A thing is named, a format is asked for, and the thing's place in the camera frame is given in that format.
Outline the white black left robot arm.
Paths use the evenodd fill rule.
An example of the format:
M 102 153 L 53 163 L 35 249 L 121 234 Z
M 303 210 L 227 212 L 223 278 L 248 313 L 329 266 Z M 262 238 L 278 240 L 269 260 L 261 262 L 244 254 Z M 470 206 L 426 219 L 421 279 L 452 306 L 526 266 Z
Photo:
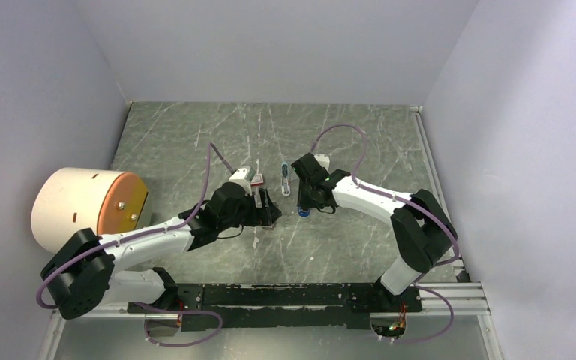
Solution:
M 98 306 L 139 303 L 157 311 L 183 309 L 179 287 L 163 268 L 134 271 L 132 266 L 168 253 L 192 251 L 215 242 L 231 228 L 271 227 L 280 209 L 265 189 L 246 190 L 233 182 L 211 199 L 168 221 L 118 234 L 75 232 L 40 273 L 36 294 L 42 308 L 57 309 L 66 320 Z

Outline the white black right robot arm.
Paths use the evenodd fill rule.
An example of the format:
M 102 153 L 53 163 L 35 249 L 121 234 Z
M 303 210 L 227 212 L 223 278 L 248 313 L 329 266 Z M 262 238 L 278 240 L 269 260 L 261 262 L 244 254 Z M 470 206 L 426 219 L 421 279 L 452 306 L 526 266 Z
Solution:
M 391 225 L 398 256 L 377 279 L 375 302 L 394 310 L 404 291 L 458 249 L 458 236 L 437 198 L 428 190 L 401 193 L 364 183 L 350 172 L 329 172 L 329 159 L 307 153 L 291 165 L 298 176 L 298 208 L 334 214 L 351 209 Z

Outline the white red staple box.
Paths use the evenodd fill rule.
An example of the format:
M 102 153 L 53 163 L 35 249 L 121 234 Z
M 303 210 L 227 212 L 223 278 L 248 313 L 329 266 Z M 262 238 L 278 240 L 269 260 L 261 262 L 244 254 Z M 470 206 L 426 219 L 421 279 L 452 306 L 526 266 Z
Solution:
M 252 188 L 263 188 L 265 186 L 265 179 L 262 173 L 256 173 L 250 180 Z

